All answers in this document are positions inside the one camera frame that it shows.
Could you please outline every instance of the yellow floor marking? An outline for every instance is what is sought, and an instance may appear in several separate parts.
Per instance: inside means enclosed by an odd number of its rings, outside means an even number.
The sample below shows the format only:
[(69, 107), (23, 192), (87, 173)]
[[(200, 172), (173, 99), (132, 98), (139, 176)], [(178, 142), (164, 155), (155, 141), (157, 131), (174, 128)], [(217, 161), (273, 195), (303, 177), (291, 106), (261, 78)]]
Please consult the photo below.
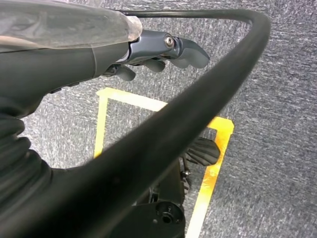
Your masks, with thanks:
[[(97, 93), (100, 97), (97, 134), (94, 147), (94, 157), (100, 155), (103, 148), (106, 136), (106, 118), (109, 99), (128, 103), (137, 107), (158, 112), (167, 103), (159, 100), (128, 93), (113, 88), (105, 88)], [(225, 156), (226, 150), (232, 134), (234, 125), (229, 119), (215, 117), (208, 127), (217, 130), (215, 142), (220, 150), (218, 162), (213, 166), (207, 167), (202, 180), (194, 211), (189, 221), (186, 238), (199, 238), (205, 221), (206, 212), (210, 204), (212, 193), (216, 185), (217, 178)]]
[(217, 117), (208, 127), (217, 130), (215, 142), (220, 150), (220, 156), (217, 164), (208, 166), (205, 172), (205, 176), (198, 194), (199, 196), (189, 221), (186, 238), (199, 237), (212, 193), (216, 185), (217, 178), (220, 171), (223, 157), (235, 126), (231, 120)]

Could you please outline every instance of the bolt head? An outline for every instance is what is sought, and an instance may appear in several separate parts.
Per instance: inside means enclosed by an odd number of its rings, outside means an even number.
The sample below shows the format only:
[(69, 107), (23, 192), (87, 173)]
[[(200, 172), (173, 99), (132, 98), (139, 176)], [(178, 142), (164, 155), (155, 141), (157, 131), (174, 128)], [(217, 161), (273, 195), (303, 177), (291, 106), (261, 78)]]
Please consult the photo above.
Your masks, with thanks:
[(174, 47), (174, 39), (171, 35), (165, 36), (165, 40), (166, 47), (171, 49)]

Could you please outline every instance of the black cable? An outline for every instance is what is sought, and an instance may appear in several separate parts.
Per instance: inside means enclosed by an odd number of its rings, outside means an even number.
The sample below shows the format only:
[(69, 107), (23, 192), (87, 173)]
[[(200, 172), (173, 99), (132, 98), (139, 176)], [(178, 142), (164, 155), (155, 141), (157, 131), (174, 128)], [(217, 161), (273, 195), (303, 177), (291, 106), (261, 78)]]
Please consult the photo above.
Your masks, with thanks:
[(213, 69), (162, 110), (2, 222), (0, 237), (108, 233), (233, 96), (264, 50), (270, 31), (267, 17), (249, 10), (122, 12), (140, 18), (232, 19), (252, 27)]

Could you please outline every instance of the robotic finger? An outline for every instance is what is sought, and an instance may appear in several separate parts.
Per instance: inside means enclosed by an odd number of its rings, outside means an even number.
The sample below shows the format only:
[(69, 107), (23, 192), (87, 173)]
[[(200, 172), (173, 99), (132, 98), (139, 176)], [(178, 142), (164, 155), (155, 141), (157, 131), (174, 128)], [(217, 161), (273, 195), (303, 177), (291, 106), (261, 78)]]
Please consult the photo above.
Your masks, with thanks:
[(103, 75), (117, 75), (125, 81), (131, 81), (135, 73), (126, 65), (143, 65), (153, 72), (162, 72), (166, 60), (178, 68), (190, 65), (204, 68), (210, 58), (204, 49), (191, 40), (167, 32), (143, 30), (138, 39), (129, 43), (129, 49), (124, 57), (111, 65)]

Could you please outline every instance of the gray carpet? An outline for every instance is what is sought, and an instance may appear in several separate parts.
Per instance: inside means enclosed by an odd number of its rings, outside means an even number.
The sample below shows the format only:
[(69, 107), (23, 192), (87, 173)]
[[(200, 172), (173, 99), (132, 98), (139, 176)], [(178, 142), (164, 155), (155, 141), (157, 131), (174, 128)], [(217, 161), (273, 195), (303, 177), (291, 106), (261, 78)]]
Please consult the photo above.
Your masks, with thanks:
[[(317, 1), (315, 0), (103, 0), (115, 9), (248, 8), (272, 20), (269, 45), (241, 90), (221, 112), (235, 129), (205, 221), (202, 238), (317, 237)], [(248, 31), (223, 20), (143, 20), (144, 28), (169, 31), (199, 43), (211, 68)], [(134, 81), (94, 79), (45, 97), (26, 119), (33, 148), (54, 167), (91, 158), (98, 98), (113, 87), (168, 101), (207, 69), (168, 65), (160, 74), (138, 68)], [(151, 112), (111, 101), (107, 142), (113, 143)], [(190, 219), (204, 169), (192, 166), (186, 198)]]

